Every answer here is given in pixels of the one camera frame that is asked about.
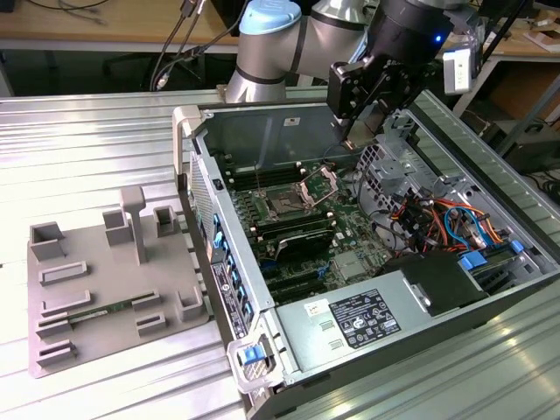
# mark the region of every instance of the wooden table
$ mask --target wooden table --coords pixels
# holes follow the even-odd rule
[[[36,0],[57,6],[55,0]],[[75,0],[75,4],[93,3]],[[0,51],[111,51],[157,53],[161,51],[179,19],[181,0],[109,0],[97,6],[99,14],[80,14],[103,19],[97,24],[65,13],[48,10],[25,0],[13,13],[0,13]],[[191,22],[187,19],[168,51],[176,52]],[[187,48],[202,45],[226,29],[212,2],[207,0]],[[209,53],[237,53],[237,38],[227,35],[208,49]],[[10,95],[10,85],[0,63],[0,97]]]
[[[492,56],[482,67],[472,91],[468,94],[463,94],[461,99],[453,108],[453,113],[456,116],[461,116],[463,112],[465,112],[466,108],[480,91],[488,77],[490,77],[490,74],[502,61],[560,62],[560,53],[548,52],[544,48],[525,38],[524,34],[527,33],[527,30],[512,29],[511,32],[512,36],[508,39],[502,40],[498,46],[496,46]]]

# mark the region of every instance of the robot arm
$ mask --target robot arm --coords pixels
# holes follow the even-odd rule
[[[337,118],[334,128],[339,140],[346,140],[354,122],[372,103],[365,123],[374,133],[386,116],[408,107],[434,75],[431,62],[455,26],[471,41],[461,54],[444,55],[445,90],[450,94],[468,91],[480,67],[478,24],[466,1],[381,0],[367,28],[362,58],[353,64],[331,65],[327,103]]]

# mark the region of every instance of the workbench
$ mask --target workbench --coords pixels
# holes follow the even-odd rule
[[[324,100],[326,91],[290,89],[288,96]],[[436,116],[427,98],[423,94],[416,103]],[[102,212],[117,207],[119,188],[136,184],[143,186],[146,213],[166,204],[181,212],[173,183],[172,110],[217,101],[214,91],[200,91],[14,98],[0,103],[2,419],[244,418],[213,320],[42,379],[32,379],[27,372],[29,225],[56,220],[64,230],[101,224]],[[442,130],[465,128],[461,122],[441,124]],[[468,137],[456,141],[469,143]],[[189,147],[184,144],[186,154]],[[488,158],[479,155],[484,153],[470,156]],[[185,240],[191,247],[188,234]],[[486,325],[283,418],[556,419],[558,348],[560,282]]]
[[[560,52],[549,52],[525,37],[525,29],[511,29],[510,38],[503,39],[482,67],[471,92],[463,94],[453,113],[461,116],[501,62],[560,63]]]
[[[56,2],[44,1],[43,4]],[[62,10],[48,10],[25,0],[18,1],[13,13],[0,13],[0,52],[39,50],[159,53],[179,19],[180,5],[181,0],[109,0],[97,6],[100,13],[95,15],[107,24],[97,24]],[[171,42],[168,53],[175,53],[179,49],[191,19],[193,18],[190,17],[183,23]],[[214,5],[207,1],[185,49],[204,45],[225,30],[226,26]],[[227,35],[207,52],[237,53],[237,38]],[[11,91],[2,67],[0,62],[0,97],[10,95]]]

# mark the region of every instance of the green circuit board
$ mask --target green circuit board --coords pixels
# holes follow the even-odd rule
[[[333,191],[330,180],[322,176],[319,164],[305,165],[304,169],[306,173],[316,173],[305,182],[314,202]],[[391,257],[382,238],[372,230],[368,217],[352,198],[348,184],[338,176],[335,178],[338,191],[316,206],[309,206],[302,199],[299,183],[230,192],[265,281],[280,304],[369,279]],[[323,218],[313,224],[313,228],[328,231],[332,240],[309,258],[277,261],[278,238],[250,235],[252,227],[260,229],[277,222],[299,221],[305,216],[321,214],[328,214],[327,220]],[[304,233],[305,226],[302,224],[301,230],[291,231],[289,235]]]

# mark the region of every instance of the warning label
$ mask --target warning label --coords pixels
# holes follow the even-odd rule
[[[377,289],[334,302],[329,307],[351,348],[401,331]]]

